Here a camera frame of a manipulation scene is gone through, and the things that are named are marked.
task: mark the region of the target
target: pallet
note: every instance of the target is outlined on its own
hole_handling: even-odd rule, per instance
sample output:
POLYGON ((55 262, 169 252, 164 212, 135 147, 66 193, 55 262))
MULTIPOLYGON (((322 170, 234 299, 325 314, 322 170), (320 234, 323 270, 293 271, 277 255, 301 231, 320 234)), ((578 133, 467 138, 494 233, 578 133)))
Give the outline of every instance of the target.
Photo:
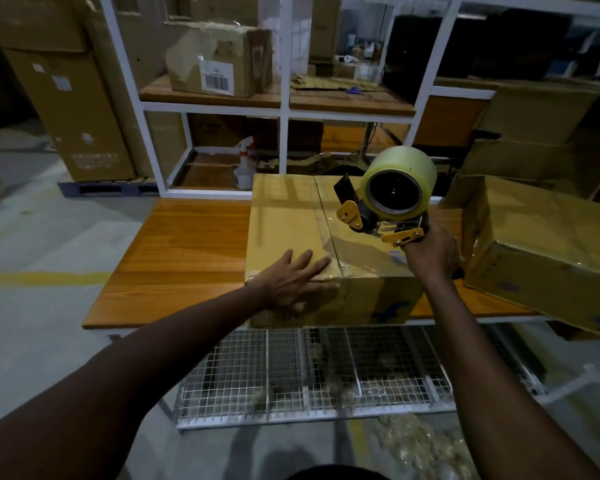
POLYGON ((110 182, 58 182, 60 192, 67 198, 78 197, 153 197, 158 196, 155 178, 113 180, 110 182))

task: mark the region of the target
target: person's right hand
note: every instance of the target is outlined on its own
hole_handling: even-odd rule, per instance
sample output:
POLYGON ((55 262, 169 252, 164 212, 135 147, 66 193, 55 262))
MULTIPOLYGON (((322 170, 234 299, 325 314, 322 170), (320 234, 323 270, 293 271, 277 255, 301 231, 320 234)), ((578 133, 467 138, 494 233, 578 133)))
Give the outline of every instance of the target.
POLYGON ((423 284, 450 280, 451 275, 462 266, 459 243, 446 227, 429 220, 429 232, 423 240, 408 242, 402 246, 411 272, 423 284))

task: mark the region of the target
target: clear packing tape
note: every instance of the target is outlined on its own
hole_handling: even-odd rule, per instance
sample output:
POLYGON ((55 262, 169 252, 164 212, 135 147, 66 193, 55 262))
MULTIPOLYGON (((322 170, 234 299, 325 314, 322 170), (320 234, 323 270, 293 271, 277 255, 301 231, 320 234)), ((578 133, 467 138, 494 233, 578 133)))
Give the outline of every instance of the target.
POLYGON ((478 480, 462 432, 439 433, 415 414, 382 416, 376 431, 380 444, 416 478, 478 480))

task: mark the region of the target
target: wooden tabletop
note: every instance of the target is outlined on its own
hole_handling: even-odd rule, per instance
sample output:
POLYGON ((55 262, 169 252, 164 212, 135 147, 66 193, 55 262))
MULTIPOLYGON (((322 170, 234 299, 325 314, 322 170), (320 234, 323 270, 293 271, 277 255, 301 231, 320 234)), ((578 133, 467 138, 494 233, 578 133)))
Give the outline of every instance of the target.
MULTIPOLYGON (((136 328, 243 286, 249 210, 248 201, 159 199, 82 326, 136 328)), ((460 210, 429 212, 460 236, 460 210)), ((456 286, 476 317, 536 315, 456 286)), ((432 318, 426 297, 411 316, 432 318)))
MULTIPOLYGON (((140 90, 140 99, 148 102, 175 102, 184 104, 208 104, 241 107, 280 107, 280 85, 272 84, 267 92, 250 98, 234 98, 203 93, 174 91, 166 75, 154 80, 140 90)), ((289 107, 304 111, 353 112, 357 114, 385 114, 413 116, 413 106, 388 89, 348 94, 344 91, 308 91, 291 89, 289 107)))

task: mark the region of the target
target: white bottle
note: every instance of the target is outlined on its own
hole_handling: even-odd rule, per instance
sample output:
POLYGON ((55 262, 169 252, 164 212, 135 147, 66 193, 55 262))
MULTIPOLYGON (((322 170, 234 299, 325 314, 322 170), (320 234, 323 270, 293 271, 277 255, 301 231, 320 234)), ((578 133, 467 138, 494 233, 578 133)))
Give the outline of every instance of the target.
POLYGON ((240 165, 233 170, 235 186, 240 190, 253 188, 253 176, 257 170, 253 159, 249 156, 249 147, 253 144, 253 136, 243 139, 236 146, 240 148, 240 165))

